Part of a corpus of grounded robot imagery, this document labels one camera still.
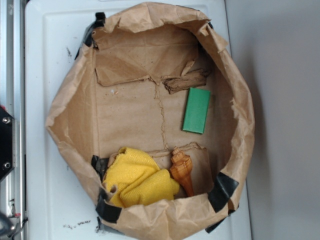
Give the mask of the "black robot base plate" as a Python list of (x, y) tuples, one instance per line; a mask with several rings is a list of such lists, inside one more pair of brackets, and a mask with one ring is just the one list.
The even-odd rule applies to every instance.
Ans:
[(15, 119), (0, 106), (0, 182), (15, 168), (14, 157), (14, 123)]

